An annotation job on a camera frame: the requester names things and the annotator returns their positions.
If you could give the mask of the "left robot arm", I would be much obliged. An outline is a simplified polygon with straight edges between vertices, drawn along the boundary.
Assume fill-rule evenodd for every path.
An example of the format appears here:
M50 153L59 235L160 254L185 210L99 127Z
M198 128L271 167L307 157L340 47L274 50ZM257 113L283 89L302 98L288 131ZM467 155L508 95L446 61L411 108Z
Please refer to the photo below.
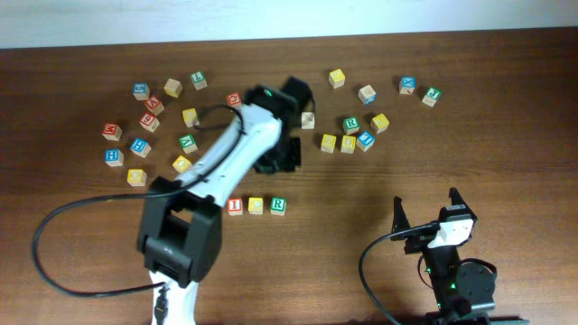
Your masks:
M222 244L222 210L249 170L274 174L301 165L291 132L313 103L310 87L291 77L275 90L256 86L211 148L186 172L150 185L136 241L155 282L154 324L192 324L200 282Z

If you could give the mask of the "red I block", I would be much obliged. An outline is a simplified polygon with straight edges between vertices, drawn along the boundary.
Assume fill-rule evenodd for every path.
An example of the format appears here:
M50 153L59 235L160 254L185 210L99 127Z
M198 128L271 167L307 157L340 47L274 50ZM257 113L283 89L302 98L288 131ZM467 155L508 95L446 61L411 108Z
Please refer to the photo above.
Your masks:
M227 212L230 216L239 216L243 214L243 200L241 198L228 199Z

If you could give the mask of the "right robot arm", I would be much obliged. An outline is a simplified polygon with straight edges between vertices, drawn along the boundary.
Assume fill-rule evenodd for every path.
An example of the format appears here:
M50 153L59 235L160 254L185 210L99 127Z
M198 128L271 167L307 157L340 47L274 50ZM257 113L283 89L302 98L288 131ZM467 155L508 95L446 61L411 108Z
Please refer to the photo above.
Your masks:
M402 206L394 198L392 232L395 241L405 242L407 255L419 254L425 264L438 311L426 315L428 324L528 324L519 317L491 318L496 303L493 294L497 267L477 259L462 259L458 248L471 239L478 218L457 189L449 190L451 204L440 209L438 219L412 227Z

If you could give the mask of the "yellow C block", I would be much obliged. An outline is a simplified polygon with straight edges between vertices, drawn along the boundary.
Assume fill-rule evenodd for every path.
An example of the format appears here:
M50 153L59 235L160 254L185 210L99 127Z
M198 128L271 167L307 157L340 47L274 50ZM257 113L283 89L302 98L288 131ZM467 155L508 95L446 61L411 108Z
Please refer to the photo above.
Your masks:
M260 197L249 197L247 210L251 215L262 215L264 212L264 199Z

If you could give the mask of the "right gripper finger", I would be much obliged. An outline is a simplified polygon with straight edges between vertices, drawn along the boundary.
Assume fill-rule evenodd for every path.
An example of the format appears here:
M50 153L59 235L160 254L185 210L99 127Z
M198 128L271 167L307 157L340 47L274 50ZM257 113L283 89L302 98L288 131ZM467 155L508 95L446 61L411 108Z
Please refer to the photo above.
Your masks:
M451 200L451 205L447 207L448 211L470 211L470 207L467 205L465 200L462 198L457 188L450 188L449 198Z
M408 234L403 234L403 231L410 229L411 226L403 209L402 199L398 196L394 197L394 218L391 232L395 234L391 237L392 240L405 240Z

